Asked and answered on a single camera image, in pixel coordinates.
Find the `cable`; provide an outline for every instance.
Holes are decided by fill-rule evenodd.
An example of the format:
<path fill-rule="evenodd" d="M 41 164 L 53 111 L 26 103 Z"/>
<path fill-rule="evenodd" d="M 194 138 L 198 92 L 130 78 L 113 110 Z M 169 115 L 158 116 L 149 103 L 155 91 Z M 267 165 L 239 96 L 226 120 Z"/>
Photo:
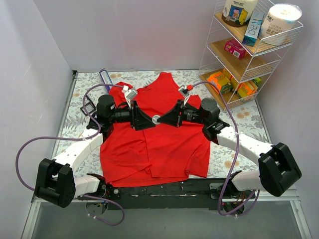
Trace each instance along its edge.
<path fill-rule="evenodd" d="M 104 220 L 103 218 L 98 217 L 98 216 L 93 215 L 93 214 L 88 214 L 89 216 L 91 216 L 91 217 L 93 217 L 93 218 L 95 218 L 97 220 L 100 220 L 100 221 L 102 221 L 102 222 L 104 222 L 104 223 L 106 223 L 106 224 L 108 224 L 110 226 L 117 226 L 117 225 L 121 224 L 122 221 L 124 220 L 125 212 L 124 212 L 124 209 L 122 208 L 122 206 L 120 204 L 118 204 L 118 203 L 116 203 L 116 202 L 114 202 L 112 200 L 108 200 L 108 199 L 105 199 L 105 198 L 97 198 L 97 197 L 93 197 L 93 196 L 90 196 L 90 195 L 83 195 L 83 197 L 91 198 L 91 199 L 94 199 L 94 200 L 104 200 L 105 202 L 114 204 L 115 206 L 117 206 L 122 211 L 122 219 L 118 223 L 111 223 L 111 222 L 109 222 L 107 220 Z"/>
<path fill-rule="evenodd" d="M 32 188 L 31 186 L 29 186 L 21 177 L 21 174 L 20 174 L 20 170 L 19 170 L 19 158 L 20 158 L 20 154 L 21 152 L 23 151 L 23 149 L 30 143 L 34 142 L 34 141 L 37 141 L 37 140 L 40 140 L 40 139 L 54 139 L 54 140 L 67 140 L 67 141 L 83 141 L 83 140 L 88 140 L 88 139 L 92 139 L 94 138 L 95 136 L 97 136 L 100 131 L 101 131 L 101 126 L 100 124 L 93 118 L 93 116 L 91 116 L 91 114 L 88 112 L 88 110 L 86 109 L 85 107 L 85 99 L 87 97 L 87 95 L 89 94 L 89 92 L 91 90 L 93 90 L 94 88 L 96 87 L 99 87 L 99 86 L 114 86 L 114 87 L 119 87 L 119 88 L 123 88 L 123 86 L 119 86 L 119 85 L 113 85 L 113 84 L 97 84 L 95 86 L 92 86 L 90 89 L 88 89 L 88 91 L 84 94 L 84 97 L 83 97 L 83 109 L 85 111 L 85 113 L 90 117 L 90 119 L 96 123 L 96 125 L 98 126 L 98 130 L 95 134 L 89 136 L 89 137 L 86 137 L 86 138 L 63 138 L 63 137 L 54 137 L 54 136 L 42 136 L 42 137 L 36 137 L 36 138 L 33 138 L 33 139 L 30 139 L 29 141 L 27 141 L 24 145 L 22 145 L 22 147 L 19 149 L 18 153 L 16 154 L 16 157 L 15 157 L 15 171 L 16 171 L 16 174 L 18 176 L 18 179 L 20 180 L 20 182 L 28 189 L 30 189 L 31 191 L 34 191 L 34 188 Z M 111 225 L 111 226 L 116 226 L 118 224 L 120 224 L 123 220 L 124 220 L 124 217 L 125 217 L 125 213 L 124 213 L 124 209 L 121 207 L 121 205 L 119 205 L 118 203 L 114 202 L 114 201 L 111 201 L 111 200 L 108 200 L 108 199 L 104 199 L 104 198 L 97 198 L 97 197 L 93 197 L 93 196 L 89 196 L 89 195 L 84 195 L 85 197 L 88 197 L 88 198 L 93 198 L 93 199 L 96 199 L 96 200 L 103 200 L 103 201 L 106 201 L 106 202 L 109 202 L 109 203 L 112 203 L 114 205 L 116 205 L 118 208 L 120 208 L 122 210 L 122 213 L 123 213 L 123 217 L 122 219 L 118 222 L 118 223 L 110 223 L 102 218 L 99 218 L 99 217 L 96 217 L 95 215 L 92 215 L 93 217 L 99 219 L 100 221 L 108 224 L 108 225 Z"/>
<path fill-rule="evenodd" d="M 236 212 L 238 209 L 240 209 L 241 207 L 243 207 L 243 206 L 249 201 L 249 199 L 252 198 L 252 196 L 255 194 L 256 190 L 253 190 L 252 193 L 248 196 L 248 198 L 247 198 L 242 204 L 240 204 L 238 207 L 234 208 L 233 210 L 231 210 L 231 211 L 229 211 L 229 212 L 227 212 L 227 213 L 222 212 L 222 210 L 221 210 L 221 205 L 222 205 L 222 203 L 223 203 L 223 196 L 224 196 L 224 193 L 225 193 L 225 190 L 226 190 L 226 186 L 227 186 L 227 184 L 228 184 L 228 181 L 229 181 L 229 179 L 230 179 L 230 176 L 231 176 L 231 174 L 232 174 L 232 171 L 233 171 L 233 169 L 234 169 L 234 167 L 235 167 L 235 163 L 236 163 L 236 160 L 237 160 L 237 157 L 238 157 L 238 153 L 239 153 L 239 134 L 238 134 L 238 126 L 237 126 L 237 124 L 236 124 L 236 122 L 235 122 L 235 119 L 234 119 L 232 113 L 230 112 L 230 109 L 229 109 L 229 107 L 227 106 L 227 103 L 226 103 L 226 101 L 225 101 L 223 95 L 221 94 L 220 90 L 219 90 L 213 83 L 208 82 L 208 81 L 198 82 L 198 83 L 192 85 L 192 87 L 194 88 L 195 86 L 198 86 L 198 85 L 200 85 L 200 84 L 210 84 L 210 85 L 211 85 L 212 87 L 214 87 L 215 90 L 219 93 L 219 95 L 220 95 L 220 97 L 221 97 L 221 99 L 222 99 L 222 101 L 223 101 L 223 103 L 224 103 L 224 105 L 225 105 L 225 107 L 226 107 L 226 110 L 227 110 L 227 112 L 228 112 L 228 114 L 229 114 L 231 120 L 232 120 L 233 123 L 234 123 L 235 132 L 237 133 L 237 135 L 236 135 L 235 157 L 234 157 L 233 163 L 232 163 L 231 166 L 230 166 L 230 169 L 229 169 L 229 172 L 228 172 L 228 174 L 227 174 L 227 177 L 226 177 L 226 179 L 225 179 L 225 183 L 224 183 L 224 185 L 223 185 L 223 187 L 222 187 L 222 190 L 221 190 L 221 193 L 220 193 L 220 196 L 219 196 L 219 199 L 218 199 L 218 205 L 217 205 L 218 213 L 219 213 L 220 215 L 222 215 L 222 216 L 232 215 L 232 214 L 233 214 L 234 212 Z M 258 192 L 257 192 L 257 196 L 256 196 L 256 198 L 255 198 L 255 201 L 254 201 L 253 205 L 252 205 L 247 211 L 245 211 L 244 213 L 239 214 L 239 215 L 236 215 L 236 216 L 243 216 L 243 215 L 249 213 L 249 212 L 253 209 L 253 207 L 255 206 L 255 204 L 256 204 L 256 202 L 257 202 L 257 199 L 258 199 L 258 197 L 259 197 L 259 192 L 260 192 L 260 190 L 258 190 Z"/>

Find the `white metal rack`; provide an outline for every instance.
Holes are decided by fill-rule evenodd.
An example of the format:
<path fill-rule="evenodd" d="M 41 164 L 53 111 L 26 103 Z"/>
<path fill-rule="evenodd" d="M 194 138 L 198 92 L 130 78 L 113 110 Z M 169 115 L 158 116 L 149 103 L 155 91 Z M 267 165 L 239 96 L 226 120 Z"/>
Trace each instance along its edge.
<path fill-rule="evenodd" d="M 236 91 L 223 95 L 228 107 L 233 108 L 255 99 L 285 53 L 294 43 L 303 25 L 298 21 L 291 30 L 258 39 L 255 46 L 243 45 L 241 42 L 244 38 L 247 26 L 232 27 L 222 20 L 221 16 L 225 3 L 226 0 L 217 0 L 214 17 L 200 64 L 199 78 L 202 81 L 206 81 L 212 73 L 222 68 L 226 68 L 239 83 L 260 77 L 262 80 L 261 85 L 253 95 L 239 98 L 235 94 Z M 255 10 L 264 13 L 266 16 L 273 5 L 274 4 L 269 0 L 259 0 Z M 235 38 L 243 46 L 248 52 L 247 56 L 238 59 L 224 50 L 225 43 L 231 38 Z M 221 97 L 210 85 L 206 86 L 222 109 L 225 109 Z"/>

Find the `red shirt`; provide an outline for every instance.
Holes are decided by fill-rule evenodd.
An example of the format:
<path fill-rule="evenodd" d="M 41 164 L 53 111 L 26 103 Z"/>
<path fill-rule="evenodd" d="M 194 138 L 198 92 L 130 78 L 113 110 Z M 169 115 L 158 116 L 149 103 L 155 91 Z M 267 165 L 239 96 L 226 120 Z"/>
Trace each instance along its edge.
<path fill-rule="evenodd" d="M 162 72 L 150 85 L 137 89 L 134 98 L 150 117 L 171 110 L 183 99 L 171 73 Z M 122 89 L 110 91 L 116 105 L 125 102 Z M 199 108 L 199 96 L 188 100 Z M 159 124 L 135 131 L 130 123 L 114 124 L 114 131 L 102 144 L 100 160 L 104 177 L 115 187 L 137 187 L 186 180 L 189 174 L 206 177 L 210 142 L 203 125 L 183 122 L 182 127 Z"/>

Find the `gray wall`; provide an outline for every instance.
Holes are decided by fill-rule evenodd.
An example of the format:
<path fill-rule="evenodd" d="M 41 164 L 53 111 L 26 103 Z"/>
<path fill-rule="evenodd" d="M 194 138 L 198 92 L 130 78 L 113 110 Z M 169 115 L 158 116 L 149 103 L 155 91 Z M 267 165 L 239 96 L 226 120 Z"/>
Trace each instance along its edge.
<path fill-rule="evenodd" d="M 215 0 L 34 0 L 72 70 L 198 69 Z"/>
<path fill-rule="evenodd" d="M 17 239 L 32 192 L 18 181 L 15 155 L 27 140 L 57 134 L 72 72 L 32 0 L 0 0 L 0 46 L 0 238 Z M 22 153 L 21 173 L 33 187 L 53 143 Z"/>
<path fill-rule="evenodd" d="M 303 177 L 297 182 L 313 238 L 319 238 L 319 1 L 290 0 L 304 28 L 258 97 L 273 143 L 286 143 Z"/>

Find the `red box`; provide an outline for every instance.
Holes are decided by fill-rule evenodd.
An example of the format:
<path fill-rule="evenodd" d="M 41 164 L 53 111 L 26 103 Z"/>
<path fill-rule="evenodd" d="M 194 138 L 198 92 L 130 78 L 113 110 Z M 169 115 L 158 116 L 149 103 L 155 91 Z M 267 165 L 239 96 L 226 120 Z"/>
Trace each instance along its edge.
<path fill-rule="evenodd" d="M 246 50 L 243 48 L 235 38 L 226 42 L 224 49 L 229 53 L 236 56 L 238 59 L 243 58 L 246 55 Z"/>

